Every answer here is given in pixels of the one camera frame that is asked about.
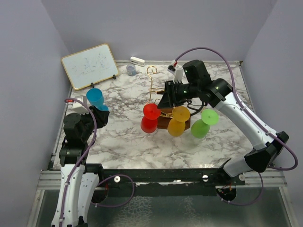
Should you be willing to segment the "blue wine glass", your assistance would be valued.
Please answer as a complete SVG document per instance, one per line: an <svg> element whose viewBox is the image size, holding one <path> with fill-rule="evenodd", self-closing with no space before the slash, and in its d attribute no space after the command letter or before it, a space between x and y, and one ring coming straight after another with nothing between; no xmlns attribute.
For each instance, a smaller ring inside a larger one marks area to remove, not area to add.
<svg viewBox="0 0 303 227"><path fill-rule="evenodd" d="M98 88L92 88L86 93L87 100L93 106L101 111L108 111L108 107L104 104L103 93Z"/></svg>

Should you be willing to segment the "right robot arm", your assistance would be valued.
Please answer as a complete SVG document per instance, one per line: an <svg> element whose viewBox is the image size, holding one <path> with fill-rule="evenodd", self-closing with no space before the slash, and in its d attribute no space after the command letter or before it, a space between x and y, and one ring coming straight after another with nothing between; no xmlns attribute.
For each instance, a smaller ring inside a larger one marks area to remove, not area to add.
<svg viewBox="0 0 303 227"><path fill-rule="evenodd" d="M189 99L199 98L228 117L253 146L245 156L232 158L221 165L217 174L221 184L230 184L235 176L244 172L264 172L281 153L282 144L289 140L288 134L276 132L261 121L233 93L226 80L212 80L202 61L189 61L182 68L170 65L168 70L174 74L174 79L165 82L158 104L160 109L181 106Z"/></svg>

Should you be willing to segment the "red wine glass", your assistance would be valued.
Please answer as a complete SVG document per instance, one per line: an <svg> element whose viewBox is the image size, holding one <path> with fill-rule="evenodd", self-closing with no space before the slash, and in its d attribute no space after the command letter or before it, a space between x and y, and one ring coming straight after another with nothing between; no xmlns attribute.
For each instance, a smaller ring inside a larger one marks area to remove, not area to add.
<svg viewBox="0 0 303 227"><path fill-rule="evenodd" d="M145 133L153 133L157 129L160 109L154 103L149 103L143 108L144 117L141 120L141 129Z"/></svg>

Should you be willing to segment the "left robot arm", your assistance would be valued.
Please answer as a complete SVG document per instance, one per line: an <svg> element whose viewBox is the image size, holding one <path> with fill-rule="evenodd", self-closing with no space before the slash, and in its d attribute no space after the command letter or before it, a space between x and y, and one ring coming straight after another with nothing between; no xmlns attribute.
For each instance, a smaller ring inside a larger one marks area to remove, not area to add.
<svg viewBox="0 0 303 227"><path fill-rule="evenodd" d="M104 182L101 164L87 164L92 147L88 139L96 138L97 129L107 125L109 111L90 106L86 114L70 113L63 120L65 133L59 152L61 184L51 226L86 227L87 214L95 188Z"/></svg>

